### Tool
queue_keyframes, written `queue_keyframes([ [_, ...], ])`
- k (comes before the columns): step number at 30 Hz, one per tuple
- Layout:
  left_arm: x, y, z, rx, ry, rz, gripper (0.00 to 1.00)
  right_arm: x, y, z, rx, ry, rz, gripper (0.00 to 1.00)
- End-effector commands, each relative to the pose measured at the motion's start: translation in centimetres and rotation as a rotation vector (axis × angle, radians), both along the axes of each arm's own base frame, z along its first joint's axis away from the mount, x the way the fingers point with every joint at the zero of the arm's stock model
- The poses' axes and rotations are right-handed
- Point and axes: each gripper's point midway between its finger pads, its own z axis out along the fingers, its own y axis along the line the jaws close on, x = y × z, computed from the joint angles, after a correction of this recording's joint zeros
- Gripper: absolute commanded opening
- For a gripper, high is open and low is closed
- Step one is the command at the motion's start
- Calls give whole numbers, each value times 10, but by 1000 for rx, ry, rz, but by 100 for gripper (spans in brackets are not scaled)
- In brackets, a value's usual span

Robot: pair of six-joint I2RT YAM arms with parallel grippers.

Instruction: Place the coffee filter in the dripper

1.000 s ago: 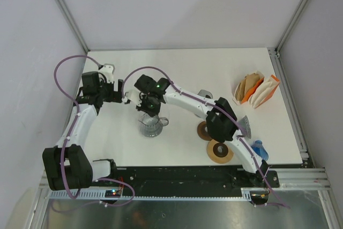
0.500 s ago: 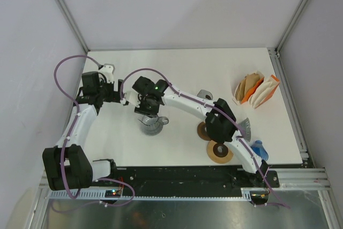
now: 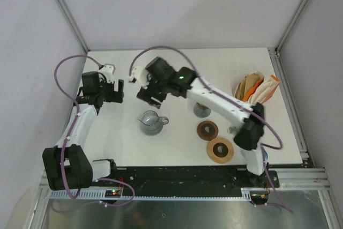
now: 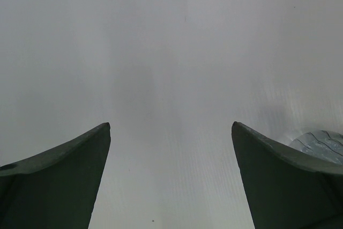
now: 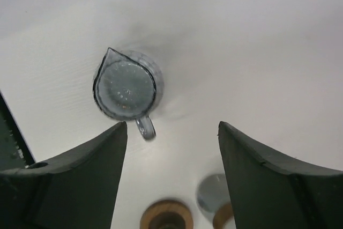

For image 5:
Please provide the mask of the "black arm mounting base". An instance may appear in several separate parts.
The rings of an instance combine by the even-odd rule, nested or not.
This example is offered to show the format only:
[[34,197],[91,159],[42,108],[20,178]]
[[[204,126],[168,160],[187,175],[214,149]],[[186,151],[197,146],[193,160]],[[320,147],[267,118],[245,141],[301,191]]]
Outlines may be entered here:
[[1,171],[26,168],[35,160],[1,94]]

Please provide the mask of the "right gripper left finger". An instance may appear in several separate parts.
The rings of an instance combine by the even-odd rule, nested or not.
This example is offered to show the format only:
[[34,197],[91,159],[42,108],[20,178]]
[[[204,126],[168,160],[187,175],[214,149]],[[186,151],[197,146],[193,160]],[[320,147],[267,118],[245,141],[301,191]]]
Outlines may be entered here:
[[1,171],[1,228],[110,228],[127,140],[120,122],[53,158]]

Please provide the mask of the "glass server with handle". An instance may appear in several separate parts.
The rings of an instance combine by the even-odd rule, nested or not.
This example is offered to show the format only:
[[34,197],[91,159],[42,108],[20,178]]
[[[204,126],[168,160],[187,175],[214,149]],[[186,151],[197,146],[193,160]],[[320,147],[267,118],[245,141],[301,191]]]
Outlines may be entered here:
[[142,138],[156,138],[149,115],[164,93],[160,67],[147,55],[108,48],[93,78],[93,98],[105,116],[117,121],[135,121]]

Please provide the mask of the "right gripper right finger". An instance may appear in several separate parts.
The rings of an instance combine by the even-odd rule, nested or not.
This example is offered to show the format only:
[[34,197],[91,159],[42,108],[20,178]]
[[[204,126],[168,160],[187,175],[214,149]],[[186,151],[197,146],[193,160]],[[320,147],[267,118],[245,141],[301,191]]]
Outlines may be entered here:
[[218,140],[237,228],[342,228],[342,171],[290,157],[227,122]]

